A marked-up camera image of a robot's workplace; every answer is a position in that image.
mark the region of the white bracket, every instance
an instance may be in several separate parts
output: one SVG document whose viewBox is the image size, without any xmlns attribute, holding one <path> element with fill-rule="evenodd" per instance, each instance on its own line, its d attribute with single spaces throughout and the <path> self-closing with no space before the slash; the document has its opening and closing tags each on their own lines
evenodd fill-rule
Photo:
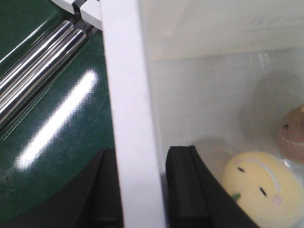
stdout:
<svg viewBox="0 0 304 228">
<path fill-rule="evenodd" d="M 97 0 L 87 0 L 81 7 L 80 13 L 83 20 L 103 30 L 102 15 L 101 15 L 101 2 Z"/>
<path fill-rule="evenodd" d="M 75 14 L 74 4 L 80 7 L 80 13 L 83 20 L 102 30 L 101 2 L 98 0 L 52 0 L 59 7 Z"/>
</svg>

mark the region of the glossy green paint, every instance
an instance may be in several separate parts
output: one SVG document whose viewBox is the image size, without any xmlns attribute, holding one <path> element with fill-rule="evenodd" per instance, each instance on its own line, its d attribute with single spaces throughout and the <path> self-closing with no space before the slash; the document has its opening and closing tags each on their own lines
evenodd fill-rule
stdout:
<svg viewBox="0 0 304 228">
<path fill-rule="evenodd" d="M 51 0 L 0 0 L 0 76 L 68 13 Z"/>
<path fill-rule="evenodd" d="M 100 148 L 113 147 L 99 31 L 1 133 L 0 223 L 46 200 L 76 176 Z M 29 160 L 21 156 L 25 152 Z"/>
</svg>

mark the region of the brown plush ball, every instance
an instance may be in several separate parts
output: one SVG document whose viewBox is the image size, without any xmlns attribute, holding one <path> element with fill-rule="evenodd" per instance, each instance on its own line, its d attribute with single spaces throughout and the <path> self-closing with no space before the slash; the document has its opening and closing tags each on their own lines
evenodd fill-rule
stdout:
<svg viewBox="0 0 304 228">
<path fill-rule="evenodd" d="M 304 105 L 289 112 L 281 121 L 277 142 L 286 158 L 304 164 Z"/>
</svg>

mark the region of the yellow smiley face toy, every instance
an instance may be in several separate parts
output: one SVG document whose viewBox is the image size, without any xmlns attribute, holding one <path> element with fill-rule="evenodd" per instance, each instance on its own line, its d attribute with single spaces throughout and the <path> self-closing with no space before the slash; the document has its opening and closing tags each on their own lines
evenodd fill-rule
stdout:
<svg viewBox="0 0 304 228">
<path fill-rule="evenodd" d="M 304 214 L 304 189 L 274 156 L 244 152 L 223 172 L 223 188 L 261 228 L 289 228 Z"/>
</svg>

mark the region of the metal roller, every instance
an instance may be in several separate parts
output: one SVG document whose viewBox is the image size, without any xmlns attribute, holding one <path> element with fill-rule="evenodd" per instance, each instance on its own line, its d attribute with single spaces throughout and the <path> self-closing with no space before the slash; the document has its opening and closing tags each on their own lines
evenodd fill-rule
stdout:
<svg viewBox="0 0 304 228">
<path fill-rule="evenodd" d="M 9 72 L 0 78 L 0 97 L 14 80 L 24 73 L 50 48 L 58 44 L 67 34 L 72 32 L 74 24 L 63 21 L 57 28 L 48 34 L 34 49 L 28 52 Z"/>
<path fill-rule="evenodd" d="M 49 50 L 0 98 L 0 130 L 16 116 L 37 91 L 49 81 L 54 72 L 88 40 L 92 26 L 75 29 L 58 47 Z"/>
</svg>

